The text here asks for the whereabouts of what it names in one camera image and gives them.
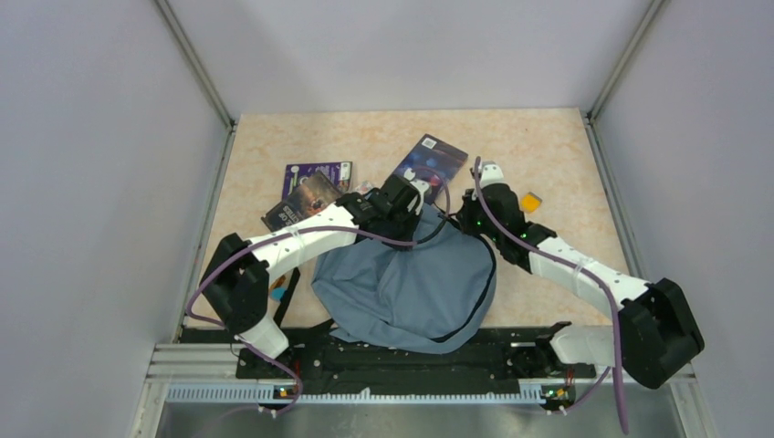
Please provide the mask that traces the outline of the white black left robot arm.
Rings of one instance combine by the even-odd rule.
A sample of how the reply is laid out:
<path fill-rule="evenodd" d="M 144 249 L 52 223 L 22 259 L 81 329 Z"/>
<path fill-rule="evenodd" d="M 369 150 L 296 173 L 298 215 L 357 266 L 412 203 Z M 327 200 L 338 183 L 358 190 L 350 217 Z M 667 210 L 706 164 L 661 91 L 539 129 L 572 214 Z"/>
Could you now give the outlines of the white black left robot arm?
<path fill-rule="evenodd" d="M 267 313 L 270 286 L 309 260 L 363 238 L 413 247 L 429 189 L 421 179 L 391 175 L 367 194 L 345 193 L 311 217 L 267 235 L 230 234 L 216 248 L 195 294 L 205 297 L 231 336 L 259 351 L 262 370 L 281 377 L 291 369 L 293 354 Z"/>

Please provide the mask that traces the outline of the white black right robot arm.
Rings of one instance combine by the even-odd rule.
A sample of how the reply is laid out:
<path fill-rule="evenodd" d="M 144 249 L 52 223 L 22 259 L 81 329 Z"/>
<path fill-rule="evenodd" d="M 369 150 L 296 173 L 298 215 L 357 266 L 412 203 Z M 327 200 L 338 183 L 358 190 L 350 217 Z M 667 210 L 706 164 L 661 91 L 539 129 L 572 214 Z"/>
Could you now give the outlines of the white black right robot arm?
<path fill-rule="evenodd" d="M 706 347 L 683 289 L 650 282 L 584 255 L 551 229 L 525 219 L 503 182 L 468 189 L 456 219 L 464 233 L 486 236 L 505 261 L 547 279 L 592 305 L 615 327 L 559 323 L 535 351 L 538 369 L 559 376 L 571 364 L 613 367 L 658 389 Z"/>

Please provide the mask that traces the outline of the blue grey backpack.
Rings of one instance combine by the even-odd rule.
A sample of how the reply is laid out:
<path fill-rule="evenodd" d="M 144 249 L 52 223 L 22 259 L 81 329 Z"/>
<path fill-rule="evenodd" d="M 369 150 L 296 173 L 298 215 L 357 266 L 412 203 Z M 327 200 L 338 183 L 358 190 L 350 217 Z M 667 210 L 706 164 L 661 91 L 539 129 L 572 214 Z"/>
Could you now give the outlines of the blue grey backpack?
<path fill-rule="evenodd" d="M 451 224 L 398 251 L 371 239 L 321 255 L 311 287 L 347 342 L 426 354 L 459 349 L 481 328 L 497 288 L 497 258 Z"/>

